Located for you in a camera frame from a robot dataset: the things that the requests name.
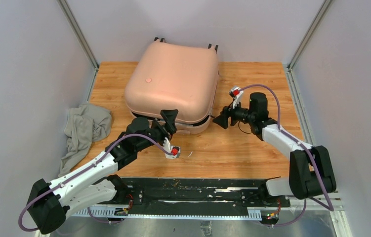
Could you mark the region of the pink suitcase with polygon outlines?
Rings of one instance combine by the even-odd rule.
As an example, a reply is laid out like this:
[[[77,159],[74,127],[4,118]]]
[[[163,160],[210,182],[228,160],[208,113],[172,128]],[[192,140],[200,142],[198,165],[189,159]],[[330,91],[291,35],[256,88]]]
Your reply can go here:
[[[218,45],[206,48],[167,43],[156,37],[124,89],[133,117],[162,120],[161,110],[178,110],[182,134],[198,134],[211,123],[219,81]]]

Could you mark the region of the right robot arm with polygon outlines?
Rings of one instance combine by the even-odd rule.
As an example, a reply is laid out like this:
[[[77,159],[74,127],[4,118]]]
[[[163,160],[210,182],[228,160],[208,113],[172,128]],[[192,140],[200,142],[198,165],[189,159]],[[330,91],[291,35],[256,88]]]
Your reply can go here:
[[[323,195],[326,202],[322,205],[331,210],[329,194],[335,192],[336,180],[327,148],[301,141],[269,117],[268,100],[264,93],[252,93],[249,108],[241,106],[243,91],[240,88],[232,89],[229,94],[233,101],[223,107],[213,123],[224,129],[235,124],[249,124],[252,134],[289,159],[288,176],[265,180],[259,188],[259,202],[271,206],[278,196],[309,198],[318,202],[317,196]]]

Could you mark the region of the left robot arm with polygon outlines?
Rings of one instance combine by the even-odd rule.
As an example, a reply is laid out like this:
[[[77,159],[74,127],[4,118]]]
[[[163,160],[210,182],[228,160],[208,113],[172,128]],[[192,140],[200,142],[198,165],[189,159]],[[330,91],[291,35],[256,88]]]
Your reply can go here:
[[[111,200],[123,203],[127,190],[115,173],[136,160],[140,151],[156,146],[167,157],[180,155],[180,147],[170,144],[178,113],[161,110],[161,122],[134,118],[116,141],[81,168],[49,182],[37,180],[19,216],[20,229],[46,235],[80,210]]]

